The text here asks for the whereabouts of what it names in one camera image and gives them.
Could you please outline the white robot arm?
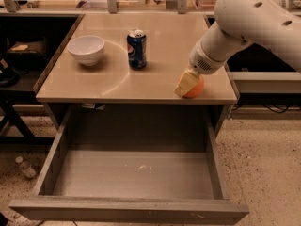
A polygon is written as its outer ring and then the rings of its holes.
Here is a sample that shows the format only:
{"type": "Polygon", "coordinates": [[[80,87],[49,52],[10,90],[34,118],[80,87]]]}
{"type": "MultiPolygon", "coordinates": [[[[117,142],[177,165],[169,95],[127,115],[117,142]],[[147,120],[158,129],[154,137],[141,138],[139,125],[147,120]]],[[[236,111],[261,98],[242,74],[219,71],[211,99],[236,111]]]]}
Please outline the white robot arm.
{"type": "Polygon", "coordinates": [[[184,97],[203,74],[213,74],[236,53],[256,43],[296,71],[301,69],[301,18],[287,0],[216,0],[215,22],[195,44],[175,93],[184,97]]]}

